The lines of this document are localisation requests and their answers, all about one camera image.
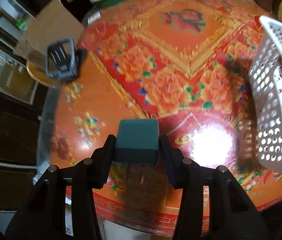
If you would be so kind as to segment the brown cardboard box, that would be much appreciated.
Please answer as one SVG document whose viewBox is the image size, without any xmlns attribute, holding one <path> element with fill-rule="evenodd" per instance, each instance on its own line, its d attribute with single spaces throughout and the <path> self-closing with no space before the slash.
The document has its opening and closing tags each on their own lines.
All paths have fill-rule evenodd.
<svg viewBox="0 0 282 240">
<path fill-rule="evenodd" d="M 61 0 L 52 0 L 34 18 L 26 21 L 27 28 L 15 47 L 15 53 L 25 59 L 30 54 L 46 56 L 49 44 L 71 37 L 77 43 L 84 26 L 65 8 Z"/>
</svg>

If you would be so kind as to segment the white perforated plastic basket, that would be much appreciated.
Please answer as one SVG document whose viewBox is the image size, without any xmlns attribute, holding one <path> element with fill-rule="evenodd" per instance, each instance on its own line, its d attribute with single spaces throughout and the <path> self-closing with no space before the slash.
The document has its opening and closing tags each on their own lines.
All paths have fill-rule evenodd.
<svg viewBox="0 0 282 240">
<path fill-rule="evenodd" d="M 282 23 L 260 16 L 264 32 L 249 69 L 262 166 L 282 175 Z"/>
</svg>

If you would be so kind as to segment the teal charger plug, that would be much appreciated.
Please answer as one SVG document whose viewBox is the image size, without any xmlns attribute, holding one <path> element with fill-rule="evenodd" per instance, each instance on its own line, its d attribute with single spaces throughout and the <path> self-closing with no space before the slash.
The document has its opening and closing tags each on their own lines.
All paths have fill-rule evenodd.
<svg viewBox="0 0 282 240">
<path fill-rule="evenodd" d="M 159 158 L 159 126 L 154 119 L 121 120 L 116 136 L 117 163 L 156 166 Z"/>
</svg>

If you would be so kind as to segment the red floral tablecloth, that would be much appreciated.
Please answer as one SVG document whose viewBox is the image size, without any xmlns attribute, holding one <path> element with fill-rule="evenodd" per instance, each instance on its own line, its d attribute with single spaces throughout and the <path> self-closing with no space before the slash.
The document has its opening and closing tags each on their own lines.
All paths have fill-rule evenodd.
<svg viewBox="0 0 282 240">
<path fill-rule="evenodd" d="M 50 161 L 88 158 L 123 119 L 155 119 L 185 157 L 225 165 L 259 210 L 282 175 L 258 163 L 247 73 L 265 10 L 253 0 L 127 0 L 101 11 L 79 46 L 80 77 L 61 88 Z"/>
</svg>

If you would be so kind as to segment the round wooden stool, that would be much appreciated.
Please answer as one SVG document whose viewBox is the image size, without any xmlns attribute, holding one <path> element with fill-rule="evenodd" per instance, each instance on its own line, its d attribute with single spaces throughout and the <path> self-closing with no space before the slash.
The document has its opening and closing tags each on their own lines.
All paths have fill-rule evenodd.
<svg viewBox="0 0 282 240">
<path fill-rule="evenodd" d="M 61 87 L 61 83 L 59 81 L 47 77 L 44 70 L 42 70 L 36 64 L 32 63 L 29 60 L 27 60 L 26 62 L 26 68 L 29 76 L 32 77 L 34 81 L 38 82 L 39 84 L 49 88 Z"/>
</svg>

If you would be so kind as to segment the grey black phone stand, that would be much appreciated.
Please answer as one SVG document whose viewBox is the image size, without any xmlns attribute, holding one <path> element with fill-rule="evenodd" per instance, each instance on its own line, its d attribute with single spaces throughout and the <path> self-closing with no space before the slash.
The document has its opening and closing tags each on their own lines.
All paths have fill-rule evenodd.
<svg viewBox="0 0 282 240">
<path fill-rule="evenodd" d="M 74 80 L 79 77 L 86 57 L 87 50 L 77 49 L 72 37 L 52 42 L 46 49 L 45 74 L 58 81 Z"/>
</svg>

